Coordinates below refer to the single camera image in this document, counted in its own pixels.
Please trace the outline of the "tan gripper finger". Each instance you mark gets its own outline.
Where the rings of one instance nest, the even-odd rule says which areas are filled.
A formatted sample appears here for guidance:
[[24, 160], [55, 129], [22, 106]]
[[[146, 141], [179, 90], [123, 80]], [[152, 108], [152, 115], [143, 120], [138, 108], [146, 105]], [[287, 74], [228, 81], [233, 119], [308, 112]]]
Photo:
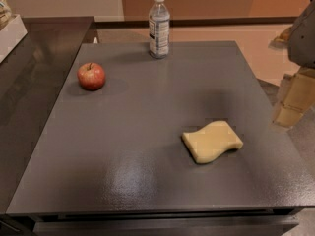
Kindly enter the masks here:
[[291, 34], [291, 27], [285, 29], [280, 35], [275, 38], [275, 42], [288, 44]]
[[301, 67], [294, 75], [285, 74], [277, 94], [272, 122], [291, 128], [315, 104], [315, 70]]

